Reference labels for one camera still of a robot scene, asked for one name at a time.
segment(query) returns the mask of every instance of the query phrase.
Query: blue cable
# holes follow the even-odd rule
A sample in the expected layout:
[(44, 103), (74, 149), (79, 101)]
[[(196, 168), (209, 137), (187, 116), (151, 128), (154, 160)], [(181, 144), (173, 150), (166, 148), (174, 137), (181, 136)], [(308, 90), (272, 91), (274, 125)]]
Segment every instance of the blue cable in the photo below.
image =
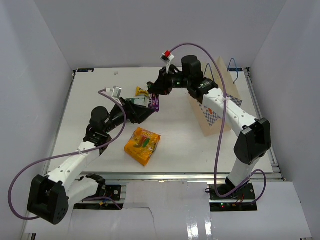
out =
[(210, 72), (211, 72), (211, 76), (212, 76), (212, 81), (215, 83), (215, 78), (214, 78), (214, 74), (213, 74), (213, 72), (212, 72), (212, 68), (211, 68), (210, 63), (208, 63), (208, 64), (205, 66), (203, 76), (206, 75), (206, 71), (207, 71), (208, 66), (209, 66), (209, 68), (210, 68)]
[(235, 65), (235, 69), (236, 69), (236, 79), (234, 80), (233, 84), (235, 84), (235, 82), (238, 80), (239, 78), (239, 72), (238, 72), (238, 67), (237, 67), (237, 63), (236, 63), (236, 60), (234, 58), (231, 58), (230, 59), (230, 62), (229, 62), (229, 65), (227, 67), (227, 71), (229, 71), (229, 68), (230, 68), (230, 64), (231, 64), (231, 61), (233, 60), (234, 62), (234, 65)]

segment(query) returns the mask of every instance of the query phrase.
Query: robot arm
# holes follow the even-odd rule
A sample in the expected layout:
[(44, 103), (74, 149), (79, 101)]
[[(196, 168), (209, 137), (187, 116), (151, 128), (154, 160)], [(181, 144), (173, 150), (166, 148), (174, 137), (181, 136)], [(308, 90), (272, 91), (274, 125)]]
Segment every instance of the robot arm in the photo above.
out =
[[(148, 92), (168, 95), (174, 88), (187, 89), (191, 97), (222, 118), (225, 101), (223, 91), (214, 81), (203, 76), (201, 63), (196, 56), (185, 56), (181, 63), (182, 71), (174, 65), (162, 68), (156, 82), (148, 82)], [(265, 118), (256, 119), (227, 100), (225, 121), (238, 139), (234, 146), (237, 157), (235, 164), (225, 185), (219, 188), (222, 194), (228, 193), (245, 180), (271, 147), (270, 123)]]
[[(120, 92), (119, 87), (109, 90), (112, 97), (122, 105), (126, 118), (131, 123), (140, 124), (155, 112), (153, 109), (119, 98)], [(124, 115), (118, 105), (115, 105), (110, 113), (103, 106), (96, 107), (91, 112), (85, 137), (75, 154), (47, 175), (37, 175), (32, 180), (28, 211), (56, 225), (65, 217), (69, 206), (90, 196), (99, 197), (106, 183), (105, 179), (96, 174), (89, 174), (79, 181), (75, 179), (104, 153), (108, 145), (101, 146), (112, 140), (109, 133), (123, 123)]]

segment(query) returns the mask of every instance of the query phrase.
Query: white table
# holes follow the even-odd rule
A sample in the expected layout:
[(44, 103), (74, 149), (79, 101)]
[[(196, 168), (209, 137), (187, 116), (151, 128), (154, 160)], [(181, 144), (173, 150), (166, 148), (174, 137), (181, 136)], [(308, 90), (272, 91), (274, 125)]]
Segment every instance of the white table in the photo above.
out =
[[(98, 94), (99, 90), (122, 87), (121, 96), (131, 98), (136, 87), (147, 89), (148, 81), (154, 82), (159, 67), (95, 68), (93, 72), (77, 72), (58, 133), (53, 155), (75, 151), (81, 143), (89, 124), (91, 111), (104, 106), (109, 111), (114, 104)], [(257, 116), (245, 74), (239, 73), (236, 82), (242, 109)], [(124, 152), (124, 146), (137, 124), (127, 124), (119, 139), (94, 161), (84, 173), (212, 173), (218, 144), (218, 135), (204, 137), (187, 99), (187, 90), (174, 89), (169, 96), (160, 96), (160, 111), (154, 113), (140, 127), (161, 135), (157, 151), (145, 167)], [(120, 127), (110, 135), (115, 137)], [(233, 131), (223, 134), (218, 172), (229, 173), (236, 156)], [(49, 171), (58, 167), (66, 158), (52, 160)], [(266, 173), (272, 173), (271, 155), (266, 154), (256, 165)]]

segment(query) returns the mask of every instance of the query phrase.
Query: checkered box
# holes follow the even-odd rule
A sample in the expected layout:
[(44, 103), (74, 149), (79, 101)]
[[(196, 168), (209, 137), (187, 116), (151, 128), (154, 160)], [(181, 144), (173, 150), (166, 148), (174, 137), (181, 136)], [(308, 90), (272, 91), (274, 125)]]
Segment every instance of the checkered box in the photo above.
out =
[[(229, 94), (226, 95), (228, 98), (230, 98), (230, 100), (232, 102), (234, 102), (238, 107), (241, 107), (242, 104), (242, 100), (240, 100), (239, 98), (236, 98), (234, 96), (231, 96)], [(209, 124), (210, 127), (212, 127), (212, 125), (218, 120), (220, 119), (220, 117), (218, 116), (218, 114), (216, 114), (214, 111), (212, 111), (210, 108), (202, 105), (200, 102), (198, 102), (199, 107), (201, 108), (204, 117), (207, 121), (207, 123)]]

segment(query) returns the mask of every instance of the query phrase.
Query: purple cable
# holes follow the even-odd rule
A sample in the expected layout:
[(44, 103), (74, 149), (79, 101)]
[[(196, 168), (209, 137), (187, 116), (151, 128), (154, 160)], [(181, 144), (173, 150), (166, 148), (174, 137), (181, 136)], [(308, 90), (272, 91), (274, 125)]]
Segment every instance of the purple cable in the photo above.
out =
[[(124, 110), (124, 108), (122, 107), (122, 105), (117, 102), (116, 100), (114, 100), (112, 97), (108, 96), (108, 95), (105, 95), (103, 92), (105, 92), (106, 90), (103, 89), (103, 90), (100, 90), (98, 91), (98, 94), (106, 97), (107, 99), (111, 100), (113, 103), (115, 103), (119, 108), (120, 110), (122, 111), (123, 113), (123, 125), (122, 125), (122, 128), (120, 130), (120, 132), (118, 133), (117, 136), (115, 136), (114, 139), (112, 139), (110, 142), (107, 142), (101, 146), (98, 146), (98, 147), (95, 147), (95, 148), (91, 148), (91, 149), (88, 149), (88, 150), (84, 150), (82, 151), (83, 154), (85, 153), (88, 153), (88, 152), (92, 152), (94, 150), (98, 150), (98, 149), (102, 149), (106, 146), (108, 146), (109, 144), (112, 144), (115, 140), (117, 140), (120, 135), (122, 134), (122, 132), (124, 131), (125, 129), (125, 126), (126, 126), (126, 122), (127, 122), (127, 116), (126, 116), (126, 112)], [(10, 187), (9, 187), (9, 190), (8, 190), (8, 203), (9, 203), (9, 207), (10, 207), (10, 210), (12, 211), (12, 213), (18, 217), (19, 219), (22, 219), (22, 220), (35, 220), (35, 219), (38, 219), (39, 217), (38, 216), (35, 216), (35, 217), (25, 217), (25, 216), (22, 216), (20, 215), (14, 208), (13, 204), (12, 204), (12, 190), (13, 190), (13, 187), (17, 181), (17, 179), (20, 177), (21, 174), (23, 174), (27, 169), (31, 168), (32, 166), (36, 165), (36, 164), (40, 164), (40, 163), (43, 163), (43, 162), (46, 162), (48, 160), (53, 160), (53, 159), (59, 159), (59, 158), (63, 158), (63, 157), (70, 157), (70, 156), (74, 156), (74, 155), (78, 155), (79, 152), (70, 152), (70, 153), (66, 153), (66, 154), (61, 154), (61, 155), (57, 155), (57, 156), (50, 156), (50, 157), (46, 157), (46, 158), (43, 158), (41, 160), (38, 160), (38, 161), (35, 161), (31, 164), (29, 164), (28, 166), (26, 166), (24, 169), (22, 169), (15, 177), (14, 179), (12, 180), (11, 184), (10, 184)]]
[(83, 199), (82, 201), (95, 201), (95, 200), (103, 200), (103, 199), (109, 200), (109, 201), (113, 202), (114, 205), (115, 205), (119, 210), (121, 210), (121, 207), (116, 203), (116, 201), (113, 200), (113, 199), (110, 198), (110, 197), (107, 197), (107, 196), (89, 197), (89, 198)]
[[(185, 46), (185, 45), (191, 45), (191, 46), (194, 46), (194, 47), (197, 47), (201, 50), (203, 50), (207, 56), (210, 58), (210, 60), (212, 61), (212, 63), (214, 64), (220, 78), (221, 78), (221, 82), (222, 82), (222, 87), (223, 87), (223, 97), (226, 99), (227, 97), (227, 91), (226, 91), (226, 84), (225, 84), (225, 81), (224, 81), (224, 77), (222, 76), (221, 74), (221, 71), (216, 63), (216, 61), (214, 60), (214, 58), (210, 55), (210, 53), (205, 50), (202, 46), (199, 46), (195, 43), (190, 43), (190, 42), (186, 42), (186, 43), (182, 43), (182, 44), (179, 44), (178, 46), (175, 46), (174, 48), (172, 48), (170, 50), (170, 52), (172, 53), (174, 50), (176, 50), (177, 48), (180, 48), (182, 46)], [(219, 160), (219, 154), (220, 154), (220, 148), (221, 148), (221, 143), (222, 143), (222, 137), (223, 137), (223, 133), (224, 133), (224, 128), (225, 128), (225, 124), (226, 124), (226, 113), (227, 113), (227, 101), (224, 100), (223, 101), (224, 104), (223, 104), (223, 115), (222, 115), (222, 124), (221, 124), (221, 129), (220, 129), (220, 135), (219, 135), (219, 140), (218, 140), (218, 146), (216, 148), (216, 155), (215, 155), (215, 163), (214, 163), (214, 191), (215, 191), (215, 194), (219, 197), (219, 198), (226, 198), (228, 197), (229, 195), (233, 194), (235, 191), (237, 191), (244, 183), (246, 183), (250, 177), (255, 174), (256, 172), (261, 172), (264, 176), (264, 189), (261, 193), (261, 195), (255, 200), (253, 201), (252, 203), (255, 203), (256, 201), (258, 201), (262, 195), (264, 194), (265, 192), (265, 189), (266, 189), (266, 185), (267, 185), (267, 177), (265, 175), (265, 173), (260, 170), (260, 169), (257, 169), (255, 171), (253, 171), (250, 176), (248, 176), (245, 180), (243, 180), (238, 186), (236, 186), (233, 190), (231, 190), (230, 192), (226, 193), (226, 194), (223, 194), (221, 195), (219, 192), (218, 192), (218, 187), (217, 187), (217, 174), (218, 174), (218, 160)]]

